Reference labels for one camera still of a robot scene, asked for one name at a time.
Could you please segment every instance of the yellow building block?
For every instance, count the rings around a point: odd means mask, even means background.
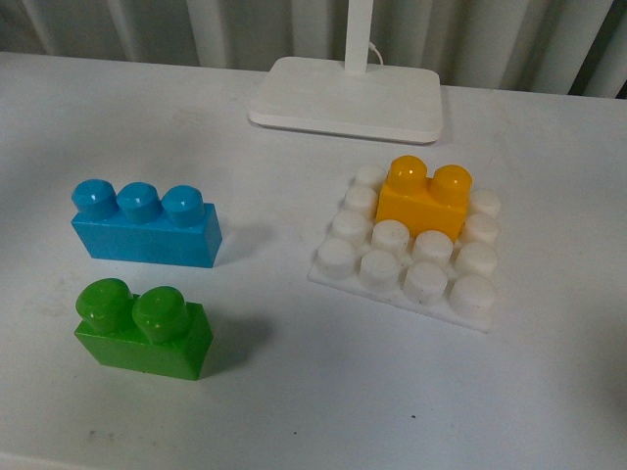
[[[439,230],[455,241],[468,212],[468,193],[472,177],[456,164],[442,166],[433,178],[418,157],[398,157],[379,195],[376,222],[398,220],[410,230],[411,237],[426,230]]]

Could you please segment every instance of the blue building block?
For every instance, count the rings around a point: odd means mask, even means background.
[[[100,179],[72,193],[72,226],[93,258],[212,267],[222,234],[213,204],[191,186],[175,186],[159,201],[157,190],[131,183],[116,197]]]

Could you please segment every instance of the stacked blocks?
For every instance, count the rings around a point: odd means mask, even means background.
[[[142,296],[119,279],[87,286],[76,300],[74,331],[103,365],[198,380],[213,334],[202,305],[172,287]]]
[[[72,226],[93,258],[214,265],[222,241],[216,208],[191,186],[176,186],[160,201],[146,183],[116,196],[109,182],[90,179],[76,186],[72,201],[78,209]]]
[[[399,157],[390,165],[375,220],[398,220],[414,238],[438,230],[455,241],[468,211],[471,185],[470,174],[456,164],[442,166],[428,178],[421,159]]]
[[[415,157],[394,161],[387,177],[360,168],[309,279],[488,332],[501,203],[489,191],[469,193],[470,184],[453,165],[426,178]]]

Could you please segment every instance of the curtain fold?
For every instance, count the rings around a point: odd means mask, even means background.
[[[375,0],[386,64],[443,84],[613,98],[627,81],[627,0]],[[0,49],[267,71],[343,60],[348,0],[0,0]],[[376,62],[374,55],[371,62]]]

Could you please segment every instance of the green building block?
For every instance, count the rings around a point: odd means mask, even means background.
[[[76,300],[82,321],[74,334],[103,365],[198,380],[212,334],[200,304],[172,287],[142,296],[119,279],[101,279]]]

